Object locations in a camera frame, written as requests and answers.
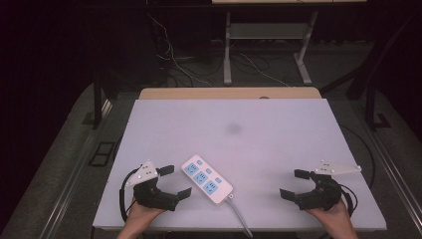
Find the black wire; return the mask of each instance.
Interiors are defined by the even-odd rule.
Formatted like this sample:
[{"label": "black wire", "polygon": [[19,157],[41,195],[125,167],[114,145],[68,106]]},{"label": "black wire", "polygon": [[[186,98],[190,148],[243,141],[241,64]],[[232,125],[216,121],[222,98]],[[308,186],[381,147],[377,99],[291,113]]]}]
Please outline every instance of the black wire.
[{"label": "black wire", "polygon": [[342,186],[342,187],[346,188],[349,192],[351,192],[351,194],[353,194],[355,204],[354,204],[354,206],[353,206],[353,210],[352,210],[352,211],[354,211],[354,210],[356,209],[356,207],[357,207],[357,203],[358,203],[356,194],[355,194],[355,193],[354,193],[354,192],[353,192],[350,188],[348,188],[348,187],[346,187],[346,186],[344,186],[344,185],[342,185],[342,184],[340,184],[340,186]]},{"label": "black wire", "polygon": [[177,78],[176,76],[172,76],[172,75],[170,75],[170,74],[167,74],[167,76],[169,77],[169,78],[171,78],[171,79],[173,79],[173,81],[175,82],[175,84],[176,84],[176,88],[178,87],[178,83],[180,83],[181,85],[183,85],[183,87],[185,87],[185,88],[193,88],[193,85],[191,85],[191,86],[188,86],[188,85],[186,85],[181,79],[179,79],[179,78]]},{"label": "black wire", "polygon": [[131,206],[133,206],[133,204],[136,202],[136,200],[133,200],[132,203],[130,204],[129,207],[127,207],[126,209],[126,213],[130,210]]},{"label": "black wire", "polygon": [[[187,79],[189,79],[189,82],[190,82],[190,87],[191,88],[193,88],[193,79],[192,79],[192,77],[190,77],[189,75],[187,75],[186,73],[184,73],[182,70],[180,70],[180,69],[178,69],[178,68],[172,68],[171,70],[173,70],[173,71],[177,71],[177,72],[180,72],[180,73],[182,73],[183,74],[183,76],[185,76],[185,77],[187,77]],[[185,86],[185,87],[189,87],[189,86],[187,86],[187,85],[185,85],[182,81],[180,81],[178,78],[176,78],[175,76],[172,76],[175,80],[178,80],[178,82],[180,83],[180,84],[182,84],[183,86]]]},{"label": "black wire", "polygon": [[212,75],[218,73],[218,71],[220,70],[221,66],[223,65],[223,59],[221,59],[221,61],[219,61],[218,66],[217,66],[217,68],[215,70],[213,70],[213,71],[211,71],[209,73],[201,73],[201,74],[196,73],[196,72],[192,71],[191,69],[189,69],[187,67],[183,67],[183,66],[180,65],[180,64],[186,64],[186,63],[178,63],[178,64],[179,64],[179,67],[183,68],[186,71],[189,71],[193,75],[196,75],[198,77],[206,77],[206,76],[212,76]]},{"label": "black wire", "polygon": [[372,151],[369,148],[369,145],[365,142],[365,140],[363,140],[363,138],[361,136],[359,136],[356,132],[354,132],[353,130],[351,130],[350,128],[342,125],[342,124],[338,124],[339,126],[343,127],[344,129],[347,129],[349,132],[351,132],[352,134],[354,134],[357,138],[359,138],[359,140],[363,143],[363,145],[366,147],[367,151],[369,152],[369,156],[372,162],[372,175],[369,181],[369,188],[372,188],[373,182],[375,181],[375,159],[373,158],[373,154]]},{"label": "black wire", "polygon": [[115,144],[114,152],[112,155],[112,160],[115,161],[115,157],[117,156],[118,149],[120,148],[121,139],[123,138],[123,135],[117,140],[117,143]]},{"label": "black wire", "polygon": [[245,62],[242,62],[242,61],[237,60],[235,57],[240,57],[241,59],[245,59],[245,57],[243,57],[243,56],[232,56],[230,58],[230,60],[235,61],[235,62],[238,62],[239,64],[241,64],[241,65],[243,65],[243,66],[245,66],[247,68],[254,69],[254,70],[259,70],[261,72],[264,72],[264,71],[267,71],[267,70],[270,69],[270,64],[264,58],[255,57],[255,56],[247,56],[249,59],[260,59],[260,60],[262,60],[266,64],[266,67],[265,68],[260,68],[257,63],[254,63],[255,66],[253,66],[249,61],[247,61],[247,59],[245,59],[246,60]]}]

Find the hand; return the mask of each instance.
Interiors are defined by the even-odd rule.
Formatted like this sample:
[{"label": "hand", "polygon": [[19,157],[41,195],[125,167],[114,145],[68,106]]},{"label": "hand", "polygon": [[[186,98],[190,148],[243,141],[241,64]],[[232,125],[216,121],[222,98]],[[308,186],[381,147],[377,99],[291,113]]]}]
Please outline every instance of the hand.
[{"label": "hand", "polygon": [[118,234],[117,239],[135,239],[164,211],[162,209],[144,207],[137,204],[137,202],[133,203],[126,223]]},{"label": "hand", "polygon": [[329,211],[310,209],[307,213],[316,217],[326,232],[334,239],[357,239],[344,202],[340,201]]}]

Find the white power strip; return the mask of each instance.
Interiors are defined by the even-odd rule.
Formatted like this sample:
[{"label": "white power strip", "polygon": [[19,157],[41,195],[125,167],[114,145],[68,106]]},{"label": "white power strip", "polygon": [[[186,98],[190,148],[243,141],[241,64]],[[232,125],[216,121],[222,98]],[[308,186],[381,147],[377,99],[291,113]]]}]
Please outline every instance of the white power strip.
[{"label": "white power strip", "polygon": [[216,204],[233,191],[233,186],[199,155],[183,163],[182,171]]}]

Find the table surface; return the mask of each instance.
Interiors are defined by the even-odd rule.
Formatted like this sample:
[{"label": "table surface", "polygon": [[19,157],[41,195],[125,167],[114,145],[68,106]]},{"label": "table surface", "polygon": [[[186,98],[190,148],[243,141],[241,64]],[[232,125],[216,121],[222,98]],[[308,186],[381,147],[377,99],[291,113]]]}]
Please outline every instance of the table surface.
[{"label": "table surface", "polygon": [[[288,90],[315,93],[315,89],[306,89]],[[165,212],[154,220],[150,230],[243,230],[227,203],[214,205],[181,171],[184,161],[199,154],[233,184],[233,202],[252,231],[321,229],[295,203],[283,200],[279,188],[296,193],[314,189],[312,181],[294,178],[294,170],[314,170],[321,159],[355,165],[327,101],[320,96],[256,99],[263,93],[264,97],[274,98],[275,92],[288,91],[283,88],[270,89],[272,94],[264,89],[245,89],[251,99],[244,99],[246,95],[239,93],[229,95],[232,99],[181,100],[190,94],[209,96],[216,90],[174,90],[183,92],[183,96],[173,95],[171,89],[142,91],[142,100],[136,101],[133,107],[105,187],[95,227],[121,228],[118,190],[131,170],[150,159],[157,167],[175,165],[174,173],[159,178],[157,186],[161,190],[177,193],[193,187],[192,195],[181,201],[175,212]],[[242,89],[223,92],[242,92]],[[170,100],[147,100],[160,95]],[[356,230],[386,228],[361,173],[334,179],[350,187],[359,199],[352,217]],[[126,205],[131,195],[131,188],[127,188]]]}]

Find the floor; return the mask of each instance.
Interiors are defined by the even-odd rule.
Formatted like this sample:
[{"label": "floor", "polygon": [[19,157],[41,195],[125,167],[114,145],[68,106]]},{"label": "floor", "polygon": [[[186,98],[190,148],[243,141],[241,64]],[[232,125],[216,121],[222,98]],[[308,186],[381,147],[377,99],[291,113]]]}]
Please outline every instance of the floor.
[{"label": "floor", "polygon": [[[363,42],[310,44],[305,63],[313,87],[324,87],[359,66],[371,47],[370,43]],[[293,60],[293,53],[299,48],[299,42],[257,42],[253,45],[234,42],[231,48],[232,87],[284,87],[285,84],[302,87]],[[163,87],[189,87],[191,84],[193,87],[225,87],[222,43],[214,41],[213,49],[211,60],[206,62],[196,61],[188,53],[176,52],[176,61],[184,71],[173,66]],[[376,132],[368,129],[363,121],[364,97],[349,101],[344,94],[347,87],[348,83],[343,84],[323,97],[328,99],[356,162],[363,168],[362,174],[368,185],[374,175],[371,191],[388,228],[386,231],[359,232],[359,238],[422,238],[421,225],[414,222],[409,206],[416,202],[414,207],[417,208],[422,198],[421,142],[380,93],[376,96],[375,110],[386,116],[391,127]],[[104,119],[97,129],[89,124],[94,111],[93,87],[89,86],[81,94],[0,238],[115,238],[118,232],[93,229],[92,223],[119,139],[138,94],[121,92],[117,100],[105,101]],[[112,143],[108,162],[104,166],[91,166],[90,161],[101,142]],[[105,158],[96,160],[106,162]],[[391,174],[391,168],[398,169],[404,184],[397,183],[397,176]],[[403,194],[400,190],[403,187],[409,188],[411,193]],[[293,236],[311,239],[322,234],[322,231],[297,232]],[[292,235],[262,236],[276,237],[292,238]]]}]

